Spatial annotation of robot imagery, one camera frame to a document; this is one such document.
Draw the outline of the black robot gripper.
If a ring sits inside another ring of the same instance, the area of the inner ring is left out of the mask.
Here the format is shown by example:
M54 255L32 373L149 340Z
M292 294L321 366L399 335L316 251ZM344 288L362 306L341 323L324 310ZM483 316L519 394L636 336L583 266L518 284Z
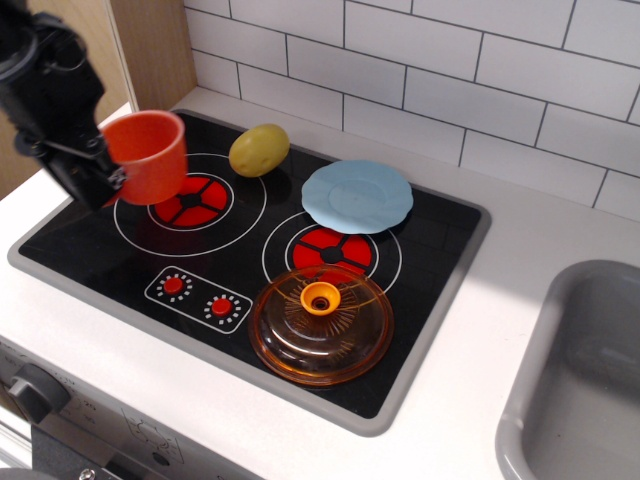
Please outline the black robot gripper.
M1 108L15 147L91 210L111 204L125 183L95 120L104 93L85 42L60 20L1 22Z

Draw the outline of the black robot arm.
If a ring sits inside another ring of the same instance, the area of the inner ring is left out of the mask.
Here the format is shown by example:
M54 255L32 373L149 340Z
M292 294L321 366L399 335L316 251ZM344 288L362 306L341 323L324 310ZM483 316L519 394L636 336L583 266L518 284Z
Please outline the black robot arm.
M15 148L92 210L115 201L126 179L95 120L104 93L73 29L23 1L2 2L1 109Z

